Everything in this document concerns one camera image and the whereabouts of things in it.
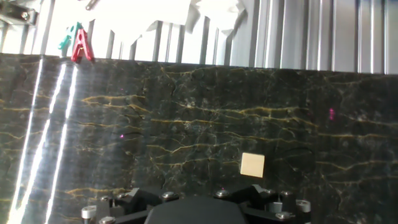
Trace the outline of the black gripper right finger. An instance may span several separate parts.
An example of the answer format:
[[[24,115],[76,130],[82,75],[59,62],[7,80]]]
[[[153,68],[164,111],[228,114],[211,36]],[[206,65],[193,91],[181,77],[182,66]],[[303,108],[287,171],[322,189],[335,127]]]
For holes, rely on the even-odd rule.
[[[214,198],[232,202],[248,223],[311,223],[311,203],[289,190],[277,192],[257,184],[240,189],[220,189]]]

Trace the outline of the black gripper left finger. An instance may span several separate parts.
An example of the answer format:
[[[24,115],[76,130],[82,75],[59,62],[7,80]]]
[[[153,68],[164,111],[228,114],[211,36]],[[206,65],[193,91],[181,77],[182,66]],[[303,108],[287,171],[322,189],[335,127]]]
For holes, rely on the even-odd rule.
[[[154,207],[179,198],[173,191],[138,187],[100,197],[96,204],[81,209],[81,218],[84,224],[145,224]]]

